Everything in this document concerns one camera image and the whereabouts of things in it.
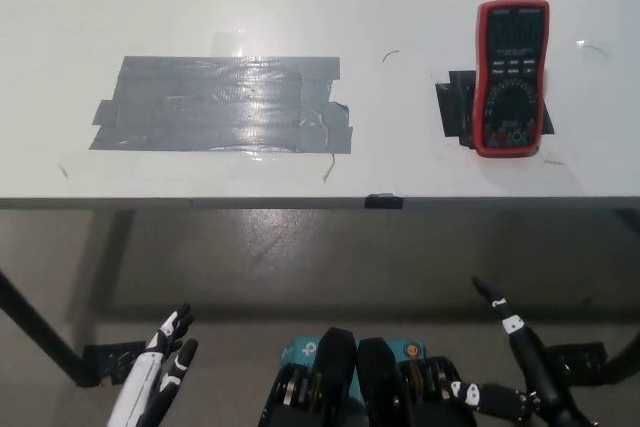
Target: teal box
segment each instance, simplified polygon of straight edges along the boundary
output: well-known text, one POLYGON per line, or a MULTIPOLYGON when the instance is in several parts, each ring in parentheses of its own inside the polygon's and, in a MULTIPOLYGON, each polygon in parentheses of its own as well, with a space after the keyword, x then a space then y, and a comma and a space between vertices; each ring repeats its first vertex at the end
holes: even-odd
MULTIPOLYGON (((321 337, 296 337, 289 345, 282 350, 280 359, 281 365, 289 363, 313 366, 318 350, 318 342, 321 337)), ((415 360, 424 358, 426 355, 426 347, 421 340, 412 339, 385 339, 387 345, 391 347, 393 354, 396 356, 397 362, 405 360, 415 360)), ((358 372, 354 372, 353 381, 349 389, 349 397, 354 400, 362 412, 364 412, 364 400, 360 393, 360 383, 358 382, 358 372)))

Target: table surface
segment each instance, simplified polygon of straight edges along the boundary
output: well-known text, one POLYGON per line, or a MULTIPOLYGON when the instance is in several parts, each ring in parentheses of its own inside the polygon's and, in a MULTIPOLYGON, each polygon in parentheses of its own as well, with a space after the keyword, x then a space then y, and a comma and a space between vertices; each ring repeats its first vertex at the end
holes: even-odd
POLYGON ((485 1, 0 0, 0 203, 338 207, 389 193, 405 206, 635 205, 640 4, 548 0, 556 134, 534 157, 491 160, 444 137, 434 88, 474 68, 485 1), (216 34, 240 31, 243 56, 340 57, 332 99, 350 108, 352 153, 326 182, 328 154, 88 150, 124 56, 207 57, 216 34))

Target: black tape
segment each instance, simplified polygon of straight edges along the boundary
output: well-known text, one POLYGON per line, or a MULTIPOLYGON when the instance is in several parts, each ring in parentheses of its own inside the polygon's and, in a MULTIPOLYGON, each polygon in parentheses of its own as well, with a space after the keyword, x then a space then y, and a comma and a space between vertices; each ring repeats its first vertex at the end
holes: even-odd
POLYGON ((371 194, 364 199, 365 209, 402 209, 403 197, 393 194, 371 194))
MULTIPOLYGON (((460 145, 474 149, 471 139, 471 112, 476 90, 475 70, 449 72, 450 83, 436 84, 440 119, 445 137, 458 137, 460 145)), ((554 134, 553 123, 544 105, 542 135, 554 134)))

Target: red multimeter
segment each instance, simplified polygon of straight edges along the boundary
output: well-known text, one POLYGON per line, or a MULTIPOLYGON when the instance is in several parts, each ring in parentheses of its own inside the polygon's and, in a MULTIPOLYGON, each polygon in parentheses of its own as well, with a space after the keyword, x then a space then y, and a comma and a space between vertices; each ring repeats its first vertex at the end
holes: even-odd
POLYGON ((473 143, 487 157, 522 157, 540 145, 549 3, 497 0, 478 8, 473 143))

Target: floor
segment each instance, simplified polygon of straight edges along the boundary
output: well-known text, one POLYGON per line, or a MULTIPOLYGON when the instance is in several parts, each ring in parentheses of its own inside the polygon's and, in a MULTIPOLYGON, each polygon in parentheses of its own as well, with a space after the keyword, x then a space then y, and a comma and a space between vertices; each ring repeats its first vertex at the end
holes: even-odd
MULTIPOLYGON (((76 348, 148 338, 193 304, 200 350, 166 426, 255 426, 282 346, 329 325, 422 338, 465 379, 522 387, 469 277, 549 344, 615 353, 640 328, 638 259, 640 239, 607 211, 0 213, 2 269, 76 348), (129 228, 104 257, 110 230, 129 228)), ((0 426, 106 424, 117 387, 75 388, 1 314, 0 339, 0 426)), ((640 417, 640 376, 575 395, 601 425, 640 417)))

